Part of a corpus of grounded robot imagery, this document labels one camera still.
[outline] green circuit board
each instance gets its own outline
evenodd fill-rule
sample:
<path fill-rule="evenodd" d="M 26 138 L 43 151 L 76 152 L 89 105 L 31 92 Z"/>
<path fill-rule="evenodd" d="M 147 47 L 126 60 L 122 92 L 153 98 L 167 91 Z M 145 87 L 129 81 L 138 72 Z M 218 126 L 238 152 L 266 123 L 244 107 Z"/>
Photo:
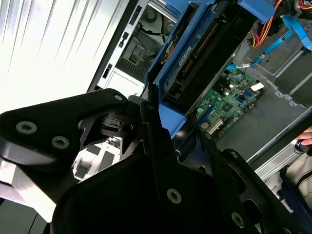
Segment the green circuit board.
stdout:
<path fill-rule="evenodd" d="M 204 97 L 197 108 L 197 119 L 201 129 L 211 132 L 218 138 L 235 124 L 247 111 L 255 110 L 255 102 L 261 91 L 253 91 L 251 86 L 257 84 L 239 70 L 224 73 Z"/>

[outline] screw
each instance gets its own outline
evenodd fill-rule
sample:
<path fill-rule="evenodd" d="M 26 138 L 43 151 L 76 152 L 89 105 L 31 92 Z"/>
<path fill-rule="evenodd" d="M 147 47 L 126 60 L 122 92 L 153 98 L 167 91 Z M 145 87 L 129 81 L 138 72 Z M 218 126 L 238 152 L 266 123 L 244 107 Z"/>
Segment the screw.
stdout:
<path fill-rule="evenodd" d="M 119 96 L 119 95 L 115 95 L 115 98 L 116 98 L 118 101 L 122 101 L 122 97 Z"/>
<path fill-rule="evenodd" d="M 168 189 L 167 197 L 173 204 L 180 204 L 182 201 L 180 193 L 175 189 Z"/>
<path fill-rule="evenodd" d="M 56 136 L 52 139 L 52 145 L 55 148 L 64 150 L 69 146 L 69 140 L 64 136 Z"/>
<path fill-rule="evenodd" d="M 286 234 L 293 234 L 288 228 L 284 228 L 284 232 L 285 232 Z"/>
<path fill-rule="evenodd" d="M 243 220 L 242 216 L 240 216 L 239 213 L 233 212 L 232 213 L 232 220 L 241 229 L 245 228 L 245 221 Z"/>
<path fill-rule="evenodd" d="M 15 126 L 16 130 L 20 133 L 26 134 L 26 135 L 30 135 L 32 133 L 35 133 L 38 129 L 38 127 L 29 121 L 22 121 L 19 122 L 16 126 Z"/>

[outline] black mounting arm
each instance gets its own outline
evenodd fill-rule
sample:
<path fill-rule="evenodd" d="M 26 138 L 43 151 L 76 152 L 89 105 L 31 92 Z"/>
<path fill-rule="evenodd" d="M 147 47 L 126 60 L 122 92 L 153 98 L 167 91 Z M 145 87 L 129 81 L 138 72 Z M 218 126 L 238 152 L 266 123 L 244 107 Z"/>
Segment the black mounting arm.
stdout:
<path fill-rule="evenodd" d="M 106 89 L 4 113 L 1 160 L 49 197 L 62 188 L 52 198 L 53 234 L 98 233 L 104 223 L 111 232 L 305 233 L 237 152 L 220 152 L 204 133 L 196 157 L 178 162 L 157 106 Z M 78 152 L 108 136 L 122 138 L 123 160 L 60 186 Z"/>

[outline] hand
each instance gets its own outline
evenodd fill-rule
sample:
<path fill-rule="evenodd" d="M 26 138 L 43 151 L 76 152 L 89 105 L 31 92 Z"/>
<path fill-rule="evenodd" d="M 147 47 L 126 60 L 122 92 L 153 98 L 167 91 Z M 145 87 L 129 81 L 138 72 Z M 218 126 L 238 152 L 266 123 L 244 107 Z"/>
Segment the hand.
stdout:
<path fill-rule="evenodd" d="M 295 140 L 304 140 L 302 145 L 312 145 L 312 126 L 300 134 Z"/>

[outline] chip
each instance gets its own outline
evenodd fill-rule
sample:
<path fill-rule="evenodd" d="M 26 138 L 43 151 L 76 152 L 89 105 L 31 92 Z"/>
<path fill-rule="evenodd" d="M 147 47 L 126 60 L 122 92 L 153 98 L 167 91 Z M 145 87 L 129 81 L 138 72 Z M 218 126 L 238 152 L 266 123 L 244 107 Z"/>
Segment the chip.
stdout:
<path fill-rule="evenodd" d="M 228 104 L 228 103 L 226 103 L 223 107 L 222 107 L 222 110 L 223 111 L 229 111 L 230 109 L 232 109 L 232 105 L 230 105 L 230 104 Z"/>

